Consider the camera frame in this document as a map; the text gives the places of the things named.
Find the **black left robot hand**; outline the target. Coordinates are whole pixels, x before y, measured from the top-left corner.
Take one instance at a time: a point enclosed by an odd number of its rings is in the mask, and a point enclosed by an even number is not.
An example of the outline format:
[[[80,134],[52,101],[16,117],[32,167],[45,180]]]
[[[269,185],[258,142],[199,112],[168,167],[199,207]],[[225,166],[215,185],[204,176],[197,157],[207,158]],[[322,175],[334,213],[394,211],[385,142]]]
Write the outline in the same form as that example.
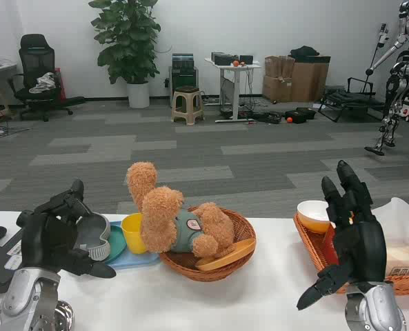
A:
[[[50,198],[33,211],[24,210],[17,218],[22,228],[22,263],[27,268],[41,268],[58,273],[89,274],[111,279],[116,272],[110,266],[94,261],[88,252],[75,248],[77,221],[92,215],[83,202],[84,184],[74,180],[71,188]]]

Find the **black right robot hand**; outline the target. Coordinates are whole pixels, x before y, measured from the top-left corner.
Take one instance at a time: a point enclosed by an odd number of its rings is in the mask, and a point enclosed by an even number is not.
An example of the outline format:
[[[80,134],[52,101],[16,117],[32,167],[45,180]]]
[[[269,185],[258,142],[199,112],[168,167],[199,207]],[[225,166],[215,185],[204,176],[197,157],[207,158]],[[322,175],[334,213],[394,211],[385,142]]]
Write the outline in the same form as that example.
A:
[[[372,198],[367,185],[344,160],[337,164],[344,189],[340,194],[332,180],[321,181],[326,212],[335,225],[333,245],[339,263],[320,271],[316,283],[299,298],[297,309],[304,310],[322,297],[334,294],[346,283],[382,282],[386,272],[386,241],[383,229],[372,213]]]

